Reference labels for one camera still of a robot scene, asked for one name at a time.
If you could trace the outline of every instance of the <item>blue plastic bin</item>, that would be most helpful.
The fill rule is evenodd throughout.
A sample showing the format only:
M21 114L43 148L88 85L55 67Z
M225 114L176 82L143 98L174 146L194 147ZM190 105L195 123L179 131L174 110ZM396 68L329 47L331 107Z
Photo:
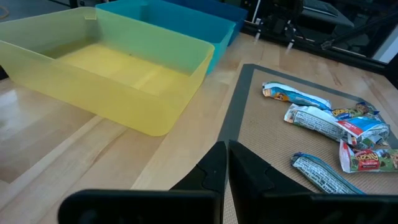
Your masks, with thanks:
M215 0L164 0L190 9L205 12L214 16L218 16L236 23L235 30L229 40L228 46L232 44L236 36L242 29L244 20L248 15L247 10L241 9L230 4L222 3Z
M227 19L161 0L119 0L96 7L212 43L215 51L207 74L224 55L235 27Z

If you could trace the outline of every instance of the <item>gray mat border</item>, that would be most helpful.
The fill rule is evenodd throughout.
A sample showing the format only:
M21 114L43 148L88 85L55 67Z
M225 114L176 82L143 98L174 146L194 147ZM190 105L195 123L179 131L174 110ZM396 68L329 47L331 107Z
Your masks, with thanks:
M256 64L244 64L239 74L238 82L235 86L234 93L232 95L231 102L229 103L228 110L226 112L223 126L221 127L221 131L218 135L218 141L226 141L234 140L237 141L239 137L239 132L242 125L244 109L246 107L246 102L248 100L249 89L251 85L251 80L254 74L254 70L260 70L263 72L267 72L271 75L276 75L278 77L282 77L288 80L292 80L297 83L304 84L306 86L310 86L313 88L317 88L319 90L323 90L334 95L342 96L347 99L357 101L357 102L366 102L369 105L373 106L371 103L366 100L353 96L347 93L343 93L338 90L334 90L332 88L328 88L310 81L302 80L301 78L293 77L288 74L284 74L282 72L278 72L269 68L262 67ZM393 149L398 148L398 140L394 133L390 133L390 137L388 143Z

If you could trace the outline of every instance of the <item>yellow plastic bin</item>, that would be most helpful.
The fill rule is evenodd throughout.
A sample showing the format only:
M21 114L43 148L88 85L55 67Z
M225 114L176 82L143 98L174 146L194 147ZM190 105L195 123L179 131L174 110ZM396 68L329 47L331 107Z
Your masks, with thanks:
M11 80L151 136L167 134L201 85L214 47L101 9L0 23Z

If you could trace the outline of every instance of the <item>granola bar wrapper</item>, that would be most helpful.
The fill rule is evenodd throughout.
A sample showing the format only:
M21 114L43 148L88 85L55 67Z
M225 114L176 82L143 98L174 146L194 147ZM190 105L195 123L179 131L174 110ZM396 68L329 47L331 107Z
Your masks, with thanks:
M358 116L377 115L379 111L375 110L372 106L366 102L360 102L355 105L354 108L349 109L334 109L331 111L332 115L337 119L350 119Z
M373 149L377 144L387 141L390 134L388 124L368 117L351 118L336 123L345 130L342 139L359 150Z
M356 150L340 141L340 164L344 172L398 172L397 149Z
M263 83L262 94L276 100L289 101L296 105L314 106L321 110L331 110L330 101L303 93L279 82Z
M329 111L323 111L314 106L297 106L292 104L284 117L286 122L317 131L329 138L340 141L345 137L345 131L341 128Z
M313 185L328 194L364 194L342 178L321 159L304 153L295 153L290 164L300 171Z

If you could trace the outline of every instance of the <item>wood grain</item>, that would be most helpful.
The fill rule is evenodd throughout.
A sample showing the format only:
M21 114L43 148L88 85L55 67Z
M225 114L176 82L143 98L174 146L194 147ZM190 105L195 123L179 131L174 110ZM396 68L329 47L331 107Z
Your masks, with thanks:
M167 190L215 143L245 63L371 102L398 133L398 91L383 76L241 34L165 136L150 137L67 103L0 82L0 223L56 223L87 188Z

